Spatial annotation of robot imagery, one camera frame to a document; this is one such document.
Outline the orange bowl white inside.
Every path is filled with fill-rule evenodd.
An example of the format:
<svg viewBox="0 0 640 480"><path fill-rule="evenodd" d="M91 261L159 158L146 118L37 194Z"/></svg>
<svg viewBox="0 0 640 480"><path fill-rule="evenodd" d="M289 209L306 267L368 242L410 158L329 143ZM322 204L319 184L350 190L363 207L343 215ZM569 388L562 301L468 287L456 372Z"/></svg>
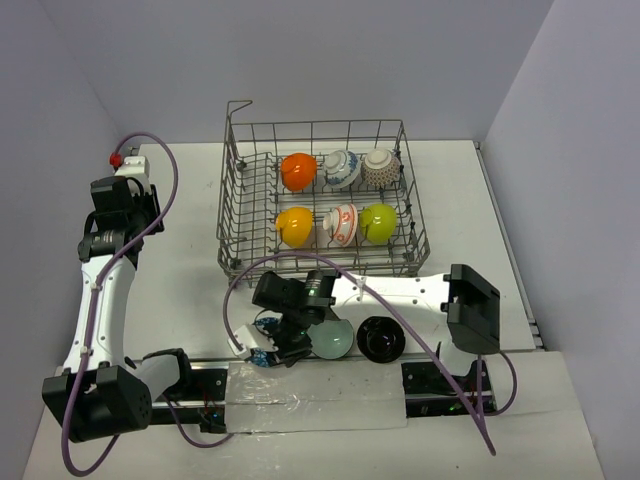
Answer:
<svg viewBox="0 0 640 480"><path fill-rule="evenodd" d="M298 152L286 156L280 166L282 183L292 192L299 192L309 186L317 174L314 156Z"/></svg>

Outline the grey patterned bowl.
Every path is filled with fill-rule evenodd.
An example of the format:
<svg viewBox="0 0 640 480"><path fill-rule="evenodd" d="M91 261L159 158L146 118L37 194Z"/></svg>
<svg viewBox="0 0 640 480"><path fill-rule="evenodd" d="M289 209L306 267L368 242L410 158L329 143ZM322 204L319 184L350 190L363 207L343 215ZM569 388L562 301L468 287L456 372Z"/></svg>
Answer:
<svg viewBox="0 0 640 480"><path fill-rule="evenodd" d="M386 188L400 177L400 161L386 148L375 148L363 157L363 181L376 189Z"/></svg>

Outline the grey wire dish rack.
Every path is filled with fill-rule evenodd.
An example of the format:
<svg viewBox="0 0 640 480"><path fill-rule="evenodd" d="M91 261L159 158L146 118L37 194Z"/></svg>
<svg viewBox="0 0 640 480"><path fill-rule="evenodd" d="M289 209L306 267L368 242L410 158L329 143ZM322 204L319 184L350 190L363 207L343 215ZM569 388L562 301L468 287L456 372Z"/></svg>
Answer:
<svg viewBox="0 0 640 480"><path fill-rule="evenodd" d="M225 112L223 163L216 238L217 260L228 279L252 262L288 250L276 229L277 216L291 207L312 212L313 225L301 249L327 257L357 274L415 277L431 254L405 124L400 119L349 119L241 122L248 100L231 100ZM377 187L362 178L333 188L323 170L300 192L288 190L280 167L294 153L322 164L336 150L364 156L375 148L389 150L399 172L389 185ZM375 245L357 231L341 246L322 227L323 217L341 204L358 209L391 206L397 225L389 240Z"/></svg>

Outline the blue floral bowl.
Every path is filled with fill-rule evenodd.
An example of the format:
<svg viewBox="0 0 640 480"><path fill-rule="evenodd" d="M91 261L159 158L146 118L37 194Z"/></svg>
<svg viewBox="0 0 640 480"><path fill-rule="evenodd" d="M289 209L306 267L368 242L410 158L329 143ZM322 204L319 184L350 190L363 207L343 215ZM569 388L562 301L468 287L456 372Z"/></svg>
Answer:
<svg viewBox="0 0 640 480"><path fill-rule="evenodd" d="M323 161L326 184L332 189L351 185L361 171L361 158L349 150L336 150L327 154Z"/></svg>

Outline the lime green bowl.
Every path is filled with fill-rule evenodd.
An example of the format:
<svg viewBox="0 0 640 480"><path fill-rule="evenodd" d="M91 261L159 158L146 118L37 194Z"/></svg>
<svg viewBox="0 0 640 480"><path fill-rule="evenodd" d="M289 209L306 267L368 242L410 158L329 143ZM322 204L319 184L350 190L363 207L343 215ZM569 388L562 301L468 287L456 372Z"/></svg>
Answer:
<svg viewBox="0 0 640 480"><path fill-rule="evenodd" d="M395 209L378 203L365 207L359 214L359 227L365 240L374 245L385 245L397 226Z"/></svg>

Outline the yellow-orange bowl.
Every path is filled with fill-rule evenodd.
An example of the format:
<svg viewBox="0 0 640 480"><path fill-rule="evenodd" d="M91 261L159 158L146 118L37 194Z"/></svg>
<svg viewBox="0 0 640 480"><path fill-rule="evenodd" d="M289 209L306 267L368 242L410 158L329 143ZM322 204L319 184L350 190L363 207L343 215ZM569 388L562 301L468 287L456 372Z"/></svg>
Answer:
<svg viewBox="0 0 640 480"><path fill-rule="evenodd" d="M291 248L299 248L305 244L311 233L313 215L305 207L291 207L279 213L275 226L281 240L286 245Z"/></svg>

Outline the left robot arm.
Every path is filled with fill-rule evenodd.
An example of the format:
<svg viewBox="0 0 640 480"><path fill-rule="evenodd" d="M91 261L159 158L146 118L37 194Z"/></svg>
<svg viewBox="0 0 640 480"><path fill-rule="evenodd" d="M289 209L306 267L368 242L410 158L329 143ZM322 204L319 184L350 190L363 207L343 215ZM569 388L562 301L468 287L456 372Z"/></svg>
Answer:
<svg viewBox="0 0 640 480"><path fill-rule="evenodd" d="M42 398L74 443L146 429L152 404L180 399L195 386L186 353L166 349L140 364L124 354L124 326L144 229L160 233L157 191L145 174L115 174L92 182L93 211L78 245L83 281L74 340L61 374L44 380Z"/></svg>

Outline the light teal bowl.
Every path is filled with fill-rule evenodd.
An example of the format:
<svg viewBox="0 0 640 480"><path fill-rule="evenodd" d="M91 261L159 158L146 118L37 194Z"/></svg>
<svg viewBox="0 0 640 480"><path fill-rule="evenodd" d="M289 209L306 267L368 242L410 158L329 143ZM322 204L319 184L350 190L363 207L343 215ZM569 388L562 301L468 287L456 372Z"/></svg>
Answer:
<svg viewBox="0 0 640 480"><path fill-rule="evenodd" d="M348 320L326 320L307 330L311 340L311 352L324 360L337 360L345 357L354 342L354 330Z"/></svg>

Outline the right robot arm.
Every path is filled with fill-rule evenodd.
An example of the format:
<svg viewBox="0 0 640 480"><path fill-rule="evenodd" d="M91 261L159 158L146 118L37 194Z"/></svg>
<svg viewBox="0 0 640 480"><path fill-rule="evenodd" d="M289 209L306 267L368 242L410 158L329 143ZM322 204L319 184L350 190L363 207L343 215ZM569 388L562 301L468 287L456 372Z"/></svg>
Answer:
<svg viewBox="0 0 640 480"><path fill-rule="evenodd" d="M261 312L250 327L251 360L264 367L352 353L384 364L431 349L440 360L435 382L455 391L477 357L501 349L499 290L465 264L416 278L312 270L298 280L269 271L252 302Z"/></svg>

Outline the blue triangle pattern bowl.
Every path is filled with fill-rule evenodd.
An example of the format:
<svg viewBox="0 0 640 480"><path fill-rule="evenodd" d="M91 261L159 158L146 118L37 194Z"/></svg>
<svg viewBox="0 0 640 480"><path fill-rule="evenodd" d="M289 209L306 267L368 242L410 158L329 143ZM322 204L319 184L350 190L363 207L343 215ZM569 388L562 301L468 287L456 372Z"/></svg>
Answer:
<svg viewBox="0 0 640 480"><path fill-rule="evenodd" d="M280 314L275 311L263 309L251 324L255 325L264 335L270 337L275 343L274 332L276 328L280 326L280 322ZM249 361L258 367L269 368L277 363L276 352L254 350L253 356L249 358Z"/></svg>

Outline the orange white patterned bowl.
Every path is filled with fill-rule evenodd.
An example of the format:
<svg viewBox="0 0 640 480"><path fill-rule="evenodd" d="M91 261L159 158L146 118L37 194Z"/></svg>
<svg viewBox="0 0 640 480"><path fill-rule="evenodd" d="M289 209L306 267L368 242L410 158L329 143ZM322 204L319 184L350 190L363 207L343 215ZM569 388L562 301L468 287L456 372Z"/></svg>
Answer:
<svg viewBox="0 0 640 480"><path fill-rule="evenodd" d="M323 229L330 241L340 247L347 247L356 236L358 211L354 204L347 203L331 209L323 217Z"/></svg>

